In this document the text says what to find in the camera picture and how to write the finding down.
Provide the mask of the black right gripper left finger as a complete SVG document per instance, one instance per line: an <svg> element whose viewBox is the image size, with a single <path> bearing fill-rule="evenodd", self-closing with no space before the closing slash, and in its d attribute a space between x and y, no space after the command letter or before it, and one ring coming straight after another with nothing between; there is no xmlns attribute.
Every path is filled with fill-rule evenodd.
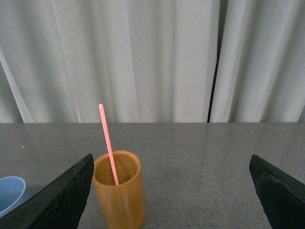
<svg viewBox="0 0 305 229"><path fill-rule="evenodd" d="M86 155L0 219L2 229L76 229L87 204L94 163Z"/></svg>

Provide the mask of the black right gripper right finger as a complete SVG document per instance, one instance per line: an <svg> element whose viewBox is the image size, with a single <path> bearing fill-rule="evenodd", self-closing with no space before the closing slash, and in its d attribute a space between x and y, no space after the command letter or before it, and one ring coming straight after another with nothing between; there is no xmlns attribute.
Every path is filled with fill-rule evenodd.
<svg viewBox="0 0 305 229"><path fill-rule="evenodd" d="M303 229L305 185L258 155L252 155L249 170L271 227Z"/></svg>

